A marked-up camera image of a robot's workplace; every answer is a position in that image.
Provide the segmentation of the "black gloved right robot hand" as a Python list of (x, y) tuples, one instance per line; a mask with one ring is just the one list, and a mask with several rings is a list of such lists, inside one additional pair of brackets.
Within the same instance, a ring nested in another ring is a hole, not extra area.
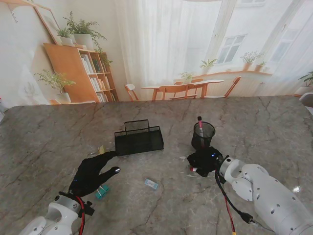
[(187, 160), (190, 166), (196, 169), (196, 173), (202, 177), (207, 177), (210, 172), (220, 168), (224, 157), (214, 147), (207, 147), (196, 150), (187, 157)]

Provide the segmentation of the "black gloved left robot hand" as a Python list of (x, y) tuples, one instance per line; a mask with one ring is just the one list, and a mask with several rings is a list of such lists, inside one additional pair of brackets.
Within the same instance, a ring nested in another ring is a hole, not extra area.
[(117, 166), (100, 174), (109, 160), (117, 156), (116, 151), (109, 151), (92, 158), (84, 159), (69, 186), (69, 192), (74, 196), (84, 197), (95, 192), (109, 178), (120, 172)]

